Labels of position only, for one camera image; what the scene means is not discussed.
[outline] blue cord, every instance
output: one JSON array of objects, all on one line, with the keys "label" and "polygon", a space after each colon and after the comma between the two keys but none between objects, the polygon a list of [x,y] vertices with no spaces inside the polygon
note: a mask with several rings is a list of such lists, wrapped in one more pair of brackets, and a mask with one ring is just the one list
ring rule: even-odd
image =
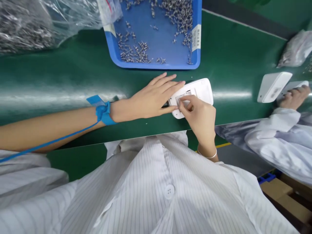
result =
[{"label": "blue cord", "polygon": [[9,161],[10,159],[16,158],[16,157],[18,157],[18,156],[21,156],[21,155],[23,155],[23,154],[27,154],[27,153],[32,152],[32,151],[36,151],[36,150],[38,150],[38,149],[40,149],[40,148],[42,148],[42,147],[46,147],[46,146],[51,145],[51,144],[53,144],[53,143],[55,143],[55,142],[64,140],[64,139],[66,139],[66,138],[68,138],[68,137],[71,137],[71,136],[73,136],[73,135],[76,135],[76,134],[78,134],[78,133],[81,133],[81,132],[83,132],[83,131],[85,131],[85,130],[88,130],[88,129],[94,127],[94,126],[97,125],[100,121],[101,121],[101,118],[98,117],[97,122],[96,122],[95,124],[89,126],[89,127],[86,127],[86,128],[84,128],[84,129],[82,129],[82,130],[80,130],[80,131],[74,132],[74,133],[69,134],[69,135],[67,135],[67,136],[61,137],[61,138],[59,138],[59,139],[56,139],[56,140],[53,140],[53,141],[44,143],[44,144],[42,144],[42,145],[33,147],[33,148],[31,148],[31,149],[24,150],[24,151],[19,152],[19,153],[17,153],[17,154],[13,154],[13,155],[11,155],[11,156],[9,156],[9,157],[6,157],[6,158],[4,158],[4,159],[0,159],[0,163]]}]

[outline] blue plastic tray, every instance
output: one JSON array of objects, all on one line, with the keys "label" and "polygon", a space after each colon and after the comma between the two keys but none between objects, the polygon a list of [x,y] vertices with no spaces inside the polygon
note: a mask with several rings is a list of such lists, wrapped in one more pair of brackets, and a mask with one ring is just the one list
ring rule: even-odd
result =
[{"label": "blue plastic tray", "polygon": [[[198,24],[202,23],[202,1],[193,0],[193,28]],[[148,44],[149,49],[146,51],[148,54],[148,59],[152,59],[151,63],[132,63],[125,62],[121,60],[121,51],[118,48],[119,37],[114,36],[112,32],[106,31],[105,35],[110,52],[111,59],[113,62],[122,68],[139,68],[139,69],[165,69],[165,70],[188,70],[198,68],[201,61],[201,50],[196,49],[192,52],[191,62],[193,64],[189,65],[188,56],[189,49],[187,46],[182,45],[184,35],[180,34],[176,37],[176,43],[173,44],[175,39],[174,34],[177,32],[176,25],[170,22],[170,19],[165,16],[165,11],[159,7],[155,7],[155,18],[151,15],[151,6],[148,0],[145,0],[140,5],[132,5],[129,10],[126,10],[126,2],[121,3],[123,10],[123,17],[111,25],[116,33],[126,34],[134,32],[136,35],[136,40],[131,36],[128,37],[127,42],[132,48],[136,42],[143,41]],[[131,25],[131,28],[127,28],[126,21]],[[150,25],[158,27],[158,30],[154,30]],[[160,64],[156,62],[157,58],[166,59],[166,63]]]}]

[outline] silver bracelet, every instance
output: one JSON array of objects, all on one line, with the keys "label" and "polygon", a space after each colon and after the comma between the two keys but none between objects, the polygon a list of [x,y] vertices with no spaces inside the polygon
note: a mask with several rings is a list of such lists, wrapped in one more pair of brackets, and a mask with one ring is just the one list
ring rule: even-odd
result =
[{"label": "silver bracelet", "polygon": [[[210,158],[208,158],[208,157],[205,157],[205,158],[208,158],[208,159],[211,159],[211,158],[213,158],[213,157],[215,157],[216,155],[217,155],[217,148],[215,149],[215,154],[214,154],[214,156],[212,156],[212,157],[210,157]],[[198,150],[198,147],[197,147],[197,153],[198,154],[200,154],[201,156],[203,156],[200,152],[199,152],[199,150]]]}]

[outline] white plastic casing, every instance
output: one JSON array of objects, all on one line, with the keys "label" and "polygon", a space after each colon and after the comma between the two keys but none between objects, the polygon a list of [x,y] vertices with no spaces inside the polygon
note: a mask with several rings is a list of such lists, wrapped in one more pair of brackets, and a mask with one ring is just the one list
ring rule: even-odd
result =
[{"label": "white plastic casing", "polygon": [[289,72],[278,72],[264,75],[257,102],[273,102],[293,75]]},{"label": "white plastic casing", "polygon": [[294,88],[298,88],[301,87],[303,85],[309,86],[309,82],[308,81],[293,81],[293,82],[289,82],[281,91],[281,93],[279,94],[279,96],[277,97],[276,101],[279,102],[284,98],[284,94],[287,93],[288,90],[294,89]]},{"label": "white plastic casing", "polygon": [[[183,88],[175,92],[168,100],[169,106],[179,106],[179,99],[186,95],[195,95],[204,102],[207,102],[211,105],[214,104],[211,85],[207,78],[196,80],[184,85]],[[189,101],[183,101],[183,103],[186,106]],[[184,115],[179,110],[173,111],[172,114],[177,119],[184,118]]]}]

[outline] label on tray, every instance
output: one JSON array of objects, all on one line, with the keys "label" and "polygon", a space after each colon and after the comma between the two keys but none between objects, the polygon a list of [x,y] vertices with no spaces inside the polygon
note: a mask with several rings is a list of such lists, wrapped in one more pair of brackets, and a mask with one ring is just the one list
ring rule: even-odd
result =
[{"label": "label on tray", "polygon": [[104,28],[104,31],[111,32],[116,37],[116,31],[115,31],[114,24],[105,25],[103,28]]},{"label": "label on tray", "polygon": [[201,48],[201,38],[202,38],[202,27],[201,24],[196,25],[192,30],[192,52],[194,50]]}]

